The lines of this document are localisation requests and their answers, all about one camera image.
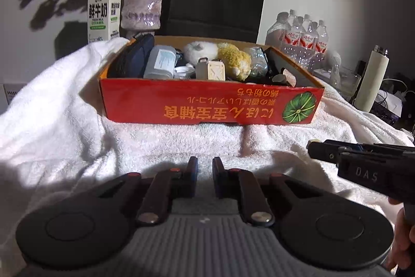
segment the milk carton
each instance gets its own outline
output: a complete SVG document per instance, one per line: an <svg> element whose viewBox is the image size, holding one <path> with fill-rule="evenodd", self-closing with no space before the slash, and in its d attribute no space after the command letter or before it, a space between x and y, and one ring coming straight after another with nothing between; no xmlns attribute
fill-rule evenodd
<svg viewBox="0 0 415 277"><path fill-rule="evenodd" d="M120 36L121 0L88 0L88 42Z"/></svg>

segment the white thermos bottle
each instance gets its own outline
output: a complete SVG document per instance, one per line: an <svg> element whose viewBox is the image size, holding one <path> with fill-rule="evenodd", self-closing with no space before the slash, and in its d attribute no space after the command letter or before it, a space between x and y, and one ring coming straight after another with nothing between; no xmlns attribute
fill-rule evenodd
<svg viewBox="0 0 415 277"><path fill-rule="evenodd" d="M387 49L378 45L370 54L362 85L353 103L358 110L369 112L372 108L388 67L389 58L387 55Z"/></svg>

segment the flower vase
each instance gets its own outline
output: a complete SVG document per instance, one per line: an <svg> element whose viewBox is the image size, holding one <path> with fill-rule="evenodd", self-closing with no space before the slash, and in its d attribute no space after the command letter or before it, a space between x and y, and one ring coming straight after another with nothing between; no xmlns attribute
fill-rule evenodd
<svg viewBox="0 0 415 277"><path fill-rule="evenodd" d="M155 31L160 28L162 0L124 0L121 27L130 32Z"/></svg>

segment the white plush toy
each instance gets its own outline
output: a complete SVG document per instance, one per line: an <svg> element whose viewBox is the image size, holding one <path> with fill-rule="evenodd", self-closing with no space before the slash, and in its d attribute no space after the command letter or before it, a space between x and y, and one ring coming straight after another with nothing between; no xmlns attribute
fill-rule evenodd
<svg viewBox="0 0 415 277"><path fill-rule="evenodd" d="M216 59L217 45L207 41L194 41L183 48L183 54L189 64L196 66L200 58Z"/></svg>

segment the gray ribbed base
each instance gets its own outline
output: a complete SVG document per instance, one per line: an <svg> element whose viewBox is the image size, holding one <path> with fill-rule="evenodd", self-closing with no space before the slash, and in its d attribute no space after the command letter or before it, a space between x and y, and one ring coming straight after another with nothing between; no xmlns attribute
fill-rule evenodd
<svg viewBox="0 0 415 277"><path fill-rule="evenodd" d="M28 266L18 277L390 277L381 267L332 272L306 265L279 244L269 229L239 215L170 215L139 228L117 256L93 268L51 271Z"/></svg>

